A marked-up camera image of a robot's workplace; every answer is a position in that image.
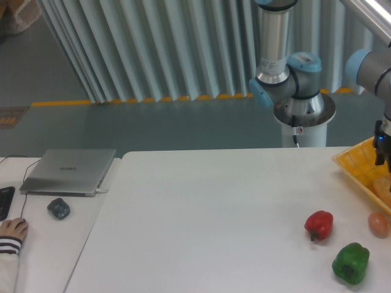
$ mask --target bell pepper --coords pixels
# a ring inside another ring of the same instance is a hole
[[[345,246],[332,262],[332,270],[337,277],[351,285],[359,284],[365,277],[369,260],[369,250],[354,242]]]
[[[311,241],[327,238],[332,229],[333,216],[329,212],[317,211],[305,222],[304,228],[310,233]]]

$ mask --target sleeve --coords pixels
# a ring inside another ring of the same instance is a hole
[[[13,237],[0,237],[0,293],[13,293],[18,276],[18,252],[21,241]]]

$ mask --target brown egg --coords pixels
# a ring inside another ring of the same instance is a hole
[[[368,217],[369,228],[379,238],[386,238],[389,234],[387,219],[379,212],[373,212]]]

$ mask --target white corrugated panel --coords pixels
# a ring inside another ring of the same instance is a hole
[[[253,0],[38,1],[92,101],[249,93],[261,57]],[[354,51],[374,46],[339,0],[299,0],[293,9],[288,53],[321,57],[322,88],[361,92],[343,69]]]

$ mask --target black computer mouse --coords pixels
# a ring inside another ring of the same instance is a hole
[[[48,210],[51,211],[53,216],[57,219],[62,220],[69,215],[71,209],[69,205],[62,198],[56,198],[48,205]]]

